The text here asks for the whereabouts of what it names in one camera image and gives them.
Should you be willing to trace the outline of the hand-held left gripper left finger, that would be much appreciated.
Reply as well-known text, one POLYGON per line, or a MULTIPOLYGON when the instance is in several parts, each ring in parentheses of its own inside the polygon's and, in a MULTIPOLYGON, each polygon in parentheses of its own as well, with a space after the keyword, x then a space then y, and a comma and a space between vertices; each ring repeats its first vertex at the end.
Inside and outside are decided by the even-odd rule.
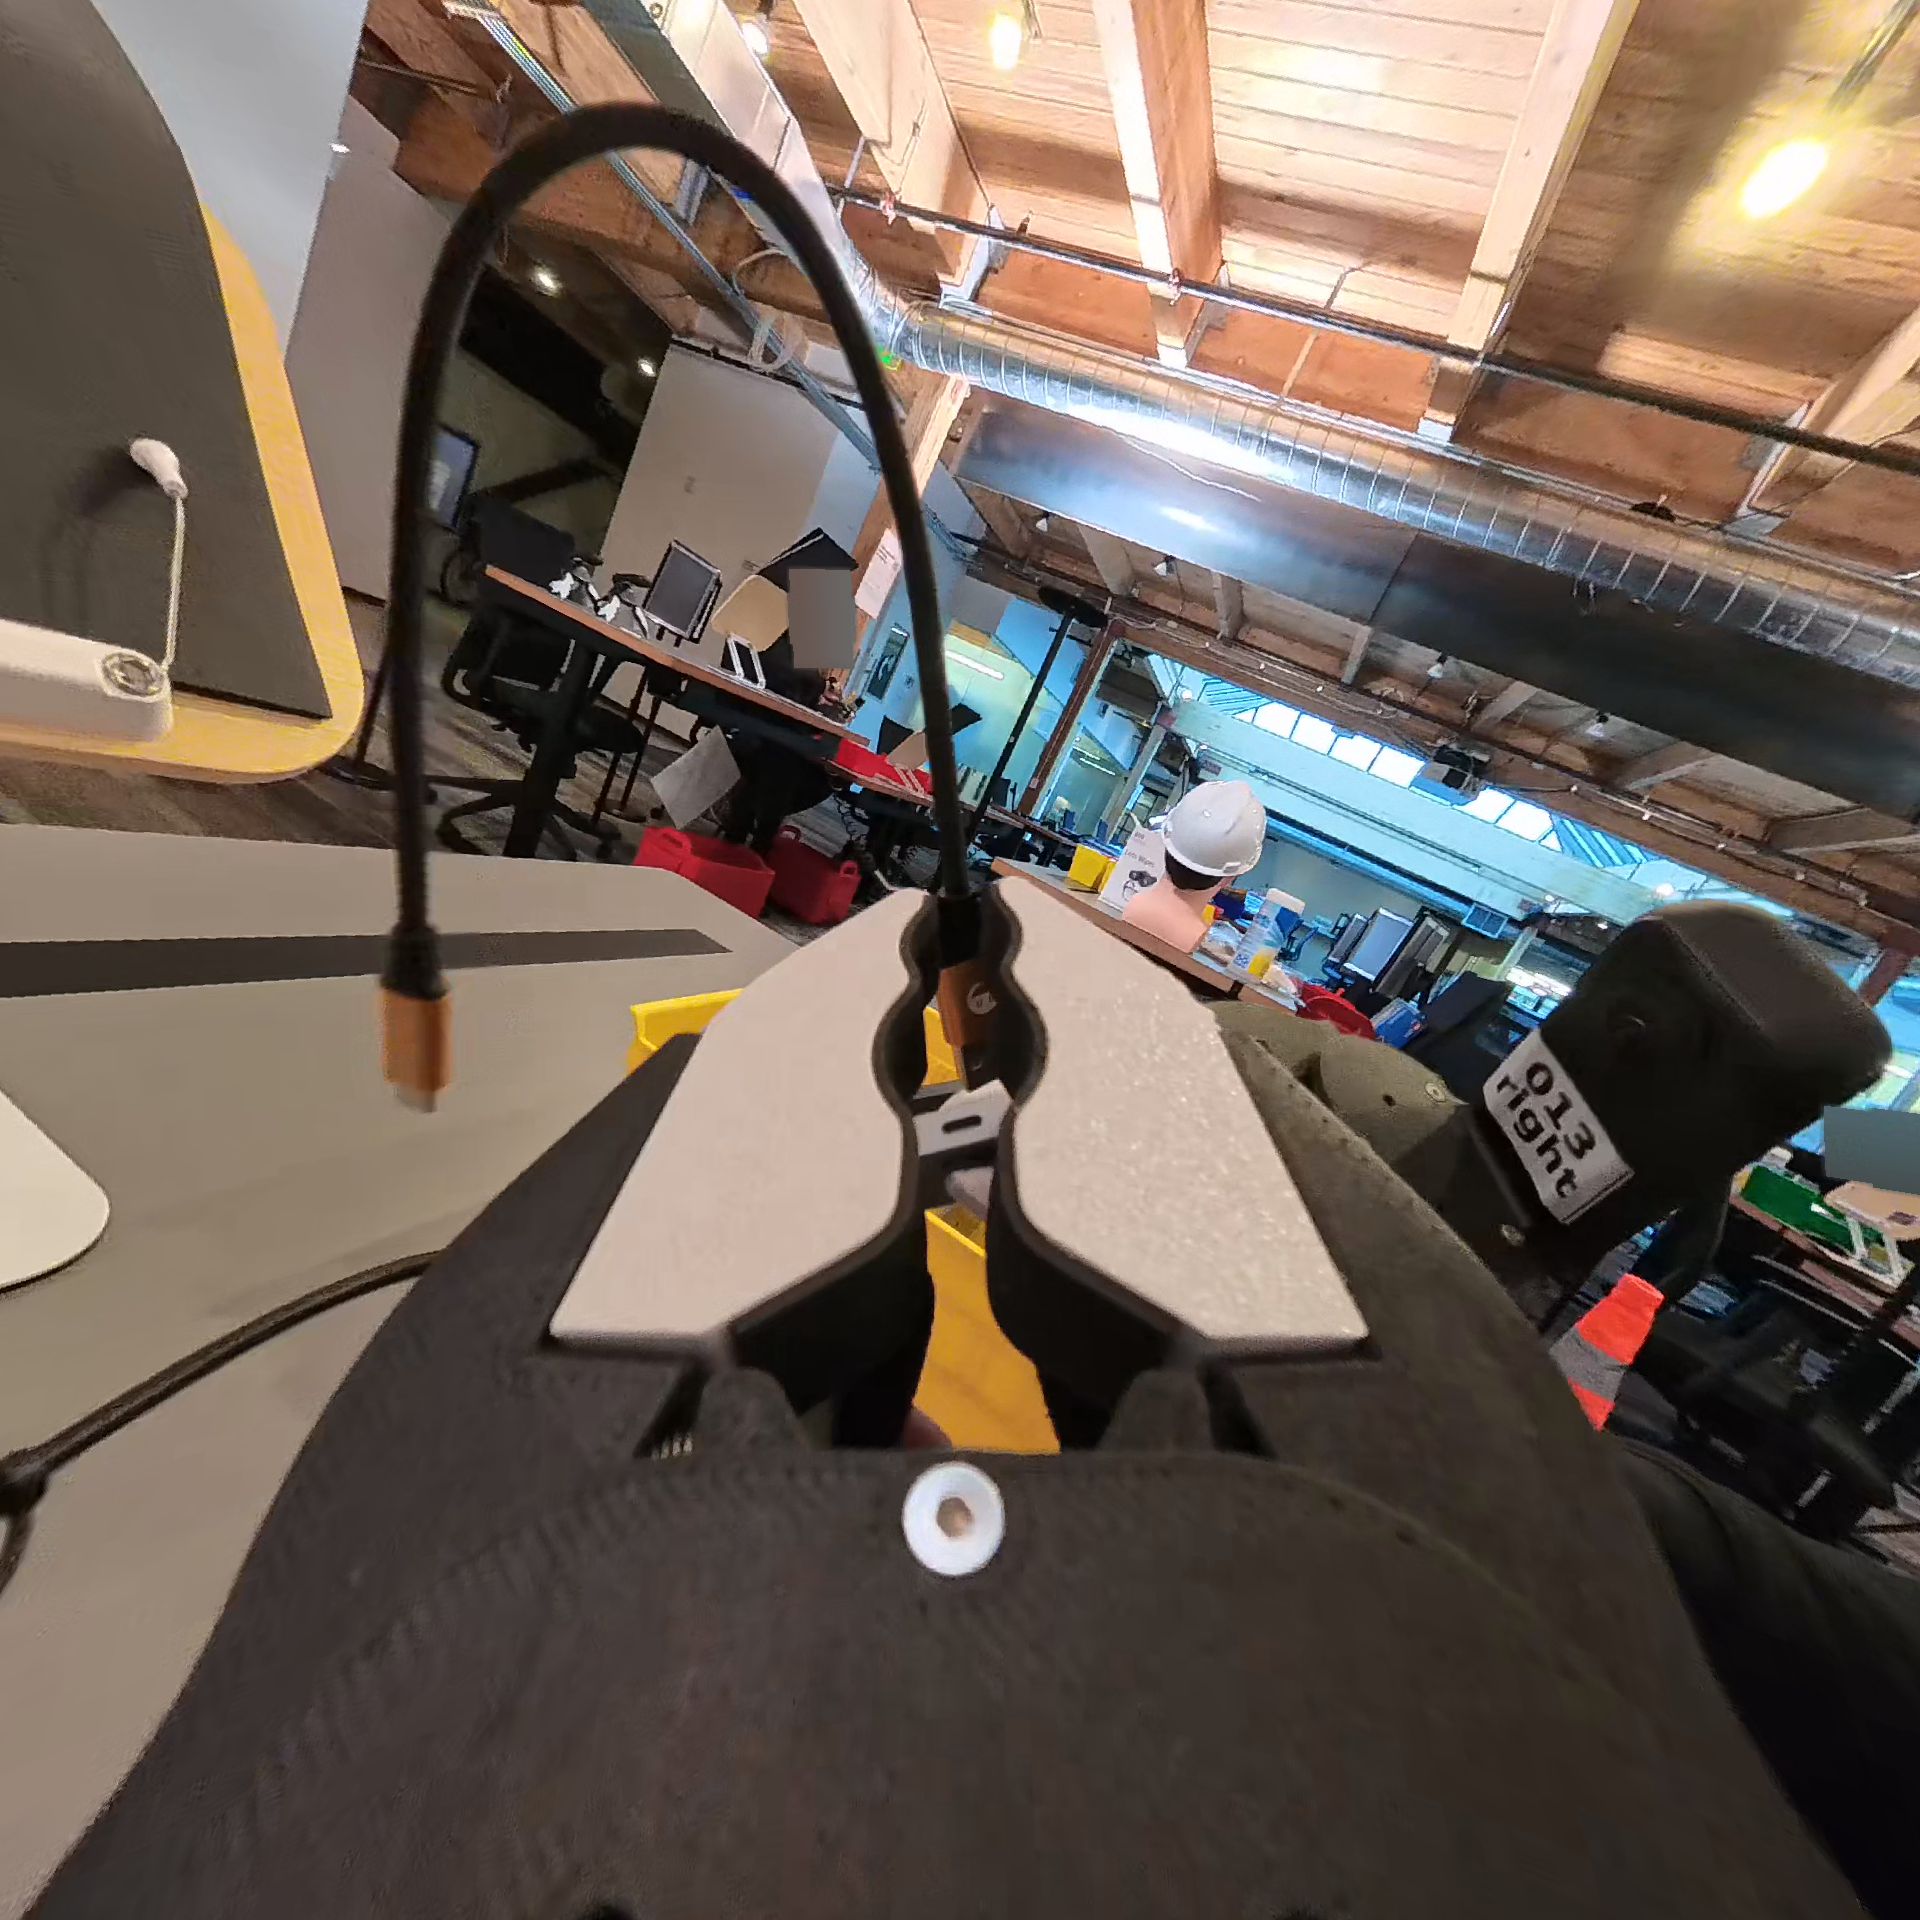
POLYGON ((929 894, 795 948, 698 1035, 548 1336, 689 1353, 918 1223, 929 894))

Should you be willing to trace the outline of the person's right forearm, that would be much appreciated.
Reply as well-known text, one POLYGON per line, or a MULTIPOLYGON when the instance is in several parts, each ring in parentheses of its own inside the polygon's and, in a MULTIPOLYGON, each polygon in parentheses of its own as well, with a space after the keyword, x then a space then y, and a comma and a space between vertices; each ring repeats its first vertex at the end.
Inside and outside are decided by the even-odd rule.
POLYGON ((1697 1640, 1861 1904, 1917 1915, 1917 1582, 1619 1438, 1697 1640))

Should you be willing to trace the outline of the yellow plastic bin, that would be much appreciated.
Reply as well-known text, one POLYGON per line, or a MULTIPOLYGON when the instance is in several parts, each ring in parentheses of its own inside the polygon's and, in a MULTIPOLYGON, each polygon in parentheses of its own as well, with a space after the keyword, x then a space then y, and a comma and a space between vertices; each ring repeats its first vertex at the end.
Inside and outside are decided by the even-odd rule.
MULTIPOLYGON (((629 1072, 666 1042, 700 1035, 732 999, 735 990, 635 1003, 629 1072)), ((932 1006, 923 1025, 929 1070, 922 1090, 958 1087, 958 1062, 932 1006)), ((961 1449, 1058 1455, 1041 1378, 991 1316, 983 1219, 961 1203, 934 1207, 926 1211, 926 1246, 934 1315, 916 1412, 961 1449)))

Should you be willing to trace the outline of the mannequin head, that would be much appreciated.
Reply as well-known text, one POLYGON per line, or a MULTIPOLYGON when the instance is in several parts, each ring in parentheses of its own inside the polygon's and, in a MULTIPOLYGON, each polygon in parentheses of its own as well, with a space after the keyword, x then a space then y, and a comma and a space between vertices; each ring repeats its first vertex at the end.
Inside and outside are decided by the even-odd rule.
POLYGON ((1159 879, 1127 896, 1119 922, 1174 953, 1193 953, 1204 942, 1223 880, 1220 870, 1193 867, 1172 843, 1164 843, 1159 879))

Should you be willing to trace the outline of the red plastic bin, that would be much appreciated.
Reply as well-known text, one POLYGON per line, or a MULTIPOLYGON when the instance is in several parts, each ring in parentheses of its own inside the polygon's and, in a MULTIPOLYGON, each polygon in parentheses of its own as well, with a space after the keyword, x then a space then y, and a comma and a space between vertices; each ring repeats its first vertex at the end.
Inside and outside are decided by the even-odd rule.
POLYGON ((772 867, 753 849, 671 825, 642 830, 633 867, 686 879, 754 922, 763 915, 774 887, 772 867))
POLYGON ((769 905, 788 919, 829 929, 850 915, 861 883, 850 842, 823 851, 798 823, 783 823, 765 864, 772 873, 769 905))

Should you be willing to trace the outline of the orange traffic cone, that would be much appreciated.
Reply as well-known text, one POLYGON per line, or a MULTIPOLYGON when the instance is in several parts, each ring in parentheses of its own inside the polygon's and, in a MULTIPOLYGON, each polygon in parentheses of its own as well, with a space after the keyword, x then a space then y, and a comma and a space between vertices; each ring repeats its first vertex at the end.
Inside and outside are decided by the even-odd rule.
POLYGON ((1614 1418, 1619 1391, 1662 1311, 1662 1292, 1626 1274, 1551 1344, 1550 1358, 1593 1430, 1614 1418))

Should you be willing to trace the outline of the white hard hat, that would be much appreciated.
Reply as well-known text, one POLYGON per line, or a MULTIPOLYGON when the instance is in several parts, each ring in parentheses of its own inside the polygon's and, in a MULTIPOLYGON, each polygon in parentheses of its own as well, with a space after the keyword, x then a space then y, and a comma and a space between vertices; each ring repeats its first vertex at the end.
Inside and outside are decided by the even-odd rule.
POLYGON ((1181 796, 1159 833, 1172 870, 1197 880, 1234 880, 1262 858, 1263 806, 1246 783, 1214 779, 1181 796))

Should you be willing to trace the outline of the black tape strip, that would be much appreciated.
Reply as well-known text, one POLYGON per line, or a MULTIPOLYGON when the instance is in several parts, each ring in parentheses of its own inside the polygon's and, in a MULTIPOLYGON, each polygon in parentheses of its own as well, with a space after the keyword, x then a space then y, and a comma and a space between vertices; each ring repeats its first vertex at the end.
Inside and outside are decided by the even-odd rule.
MULTIPOLYGON (((380 977, 386 951, 386 937, 375 932, 5 944, 3 996, 182 992, 303 979, 380 977)), ((603 966, 726 951, 698 929, 468 931, 441 936, 445 971, 603 966)))

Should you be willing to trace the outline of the black office chair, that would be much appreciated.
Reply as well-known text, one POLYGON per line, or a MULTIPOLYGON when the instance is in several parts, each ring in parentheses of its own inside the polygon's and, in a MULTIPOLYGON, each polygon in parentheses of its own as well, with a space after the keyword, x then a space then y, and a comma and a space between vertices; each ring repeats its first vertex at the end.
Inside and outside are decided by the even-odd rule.
POLYGON ((579 858, 577 838, 593 843, 594 858, 610 863, 617 833, 605 825, 607 796, 620 761, 642 752, 633 719, 605 699, 612 663, 593 648, 577 648, 531 617, 499 606, 477 606, 453 646, 441 673, 441 690, 458 705, 513 735, 529 755, 537 755, 547 722, 561 708, 562 681, 572 660, 582 660, 582 708, 566 720, 561 779, 574 779, 581 756, 601 752, 607 759, 603 790, 593 812, 557 802, 556 823, 541 828, 541 840, 564 858, 579 858))

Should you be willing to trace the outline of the computer monitor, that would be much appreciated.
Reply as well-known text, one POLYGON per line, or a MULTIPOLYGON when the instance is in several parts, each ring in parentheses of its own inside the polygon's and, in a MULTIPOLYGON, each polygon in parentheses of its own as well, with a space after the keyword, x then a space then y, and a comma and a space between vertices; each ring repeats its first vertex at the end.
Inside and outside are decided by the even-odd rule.
POLYGON ((718 604, 721 572, 705 556, 670 539, 646 583, 641 611, 671 642, 700 640, 718 604))

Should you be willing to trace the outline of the white rounded flat plate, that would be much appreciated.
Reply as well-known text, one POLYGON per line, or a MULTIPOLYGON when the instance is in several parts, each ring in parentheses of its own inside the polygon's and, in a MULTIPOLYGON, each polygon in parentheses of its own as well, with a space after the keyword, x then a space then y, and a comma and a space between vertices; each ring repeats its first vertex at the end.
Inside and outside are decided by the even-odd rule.
POLYGON ((106 1188, 3 1095, 3 1292, 82 1260, 109 1216, 106 1188))

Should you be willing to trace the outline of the light wood table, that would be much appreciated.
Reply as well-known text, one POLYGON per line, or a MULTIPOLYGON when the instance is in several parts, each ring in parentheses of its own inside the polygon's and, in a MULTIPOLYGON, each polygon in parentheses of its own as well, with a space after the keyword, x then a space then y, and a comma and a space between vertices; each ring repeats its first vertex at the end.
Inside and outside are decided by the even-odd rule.
POLYGON ((164 654, 157 660, 173 690, 173 727, 166 737, 153 744, 126 744, 3 727, 5 761, 71 764, 117 778, 166 778, 203 785, 276 785, 315 771, 329 755, 346 745, 347 735, 361 720, 366 705, 364 671, 339 569, 329 550, 321 494, 307 459, 297 404, 282 363, 273 311, 245 252, 203 206, 202 192, 199 204, 225 287, 231 337, 242 362, 247 404, 252 410, 263 465, 269 475, 269 492, 278 518, 286 558, 292 563, 294 590, 307 619, 307 631, 315 642, 327 698, 331 702, 331 719, 317 722, 302 720, 297 716, 229 705, 173 686, 171 665, 182 598, 186 480, 177 456, 166 446, 153 439, 139 439, 132 444, 130 458, 177 505, 177 546, 171 556, 173 576, 170 587, 164 654))

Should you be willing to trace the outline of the white plastic bar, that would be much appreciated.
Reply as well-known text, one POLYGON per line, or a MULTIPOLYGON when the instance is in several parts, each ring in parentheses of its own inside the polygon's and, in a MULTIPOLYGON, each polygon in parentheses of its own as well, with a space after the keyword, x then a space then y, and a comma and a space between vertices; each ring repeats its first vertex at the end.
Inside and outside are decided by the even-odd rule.
POLYGON ((173 727, 164 667, 135 649, 3 619, 5 729, 153 744, 173 727))

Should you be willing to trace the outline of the black table mat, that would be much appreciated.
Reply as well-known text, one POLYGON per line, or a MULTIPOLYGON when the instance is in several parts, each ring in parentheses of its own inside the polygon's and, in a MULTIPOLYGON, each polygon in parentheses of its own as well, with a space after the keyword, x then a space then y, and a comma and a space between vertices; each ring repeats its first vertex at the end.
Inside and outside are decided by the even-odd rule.
POLYGON ((202 199, 94 4, 3 4, 3 616, 164 654, 173 686, 331 719, 202 199))

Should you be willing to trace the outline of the silver spiral ventilation duct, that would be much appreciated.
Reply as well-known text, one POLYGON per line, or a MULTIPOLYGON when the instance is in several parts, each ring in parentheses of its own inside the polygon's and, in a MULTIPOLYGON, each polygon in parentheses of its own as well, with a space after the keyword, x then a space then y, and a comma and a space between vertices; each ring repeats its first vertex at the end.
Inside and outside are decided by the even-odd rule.
POLYGON ((1062 334, 891 296, 867 296, 861 307, 877 347, 981 393, 1413 535, 1623 593, 1652 612, 1916 686, 1916 590, 1062 334))

